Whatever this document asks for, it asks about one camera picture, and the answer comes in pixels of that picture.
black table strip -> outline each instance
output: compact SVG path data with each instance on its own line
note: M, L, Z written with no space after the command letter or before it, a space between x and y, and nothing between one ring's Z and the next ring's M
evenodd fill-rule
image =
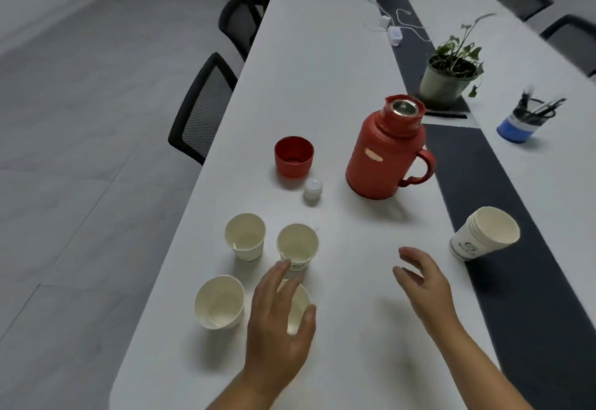
M394 19L397 8L412 12L402 20L420 25L408 0L377 1ZM434 47L403 33L393 52L415 94ZM503 373L536 409L596 409L596 330L486 137L465 127L426 132L454 229L482 206L508 212L521 228L515 245L466 262Z

white paper cup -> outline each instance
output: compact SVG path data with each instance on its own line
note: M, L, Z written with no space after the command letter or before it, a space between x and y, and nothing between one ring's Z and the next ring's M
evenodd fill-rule
M250 263L263 255L264 222L254 214L240 214L228 222L223 238L236 257Z
M229 275L207 281L194 299L194 313L209 330L234 327L244 314L242 283Z
M281 289L288 280L282 280L279 289ZM298 327L302 320L302 315L306 308L310 305L310 296L304 286L300 285L296 288L294 297L292 298L292 308L290 309L290 315L288 316L288 333L295 335L298 333Z
M459 228L449 241L449 250L465 260L484 256L508 247L520 238L516 221L495 207L481 207Z
M319 250L317 233L307 225L287 225L277 236L277 250L282 260L292 261L290 271L302 271Z

gold oval label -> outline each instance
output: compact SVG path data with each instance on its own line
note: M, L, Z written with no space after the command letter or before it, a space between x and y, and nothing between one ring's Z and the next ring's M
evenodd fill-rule
M379 154L371 151L368 148L364 148L364 154L366 154L367 156L369 156L372 160L374 160L376 162L383 162L383 158L381 156L379 156Z

person's right hand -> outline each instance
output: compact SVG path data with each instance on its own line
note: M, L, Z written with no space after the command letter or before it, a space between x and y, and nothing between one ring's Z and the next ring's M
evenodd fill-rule
M306 308L298 333L288 334L292 297L300 277L279 291L290 261L278 262L259 282L250 310L246 362L241 376L260 394L275 399L294 379L306 361L316 330L314 305Z
M453 305L451 287L434 259L428 253L412 247L400 248L399 257L422 274L420 276L403 267L393 268L395 278L428 334L434 337L444 330L461 327Z

red cup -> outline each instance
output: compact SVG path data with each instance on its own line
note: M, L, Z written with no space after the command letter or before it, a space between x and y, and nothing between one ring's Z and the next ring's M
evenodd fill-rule
M306 176L314 155L312 143L302 137L286 137L275 144L275 166L289 179Z

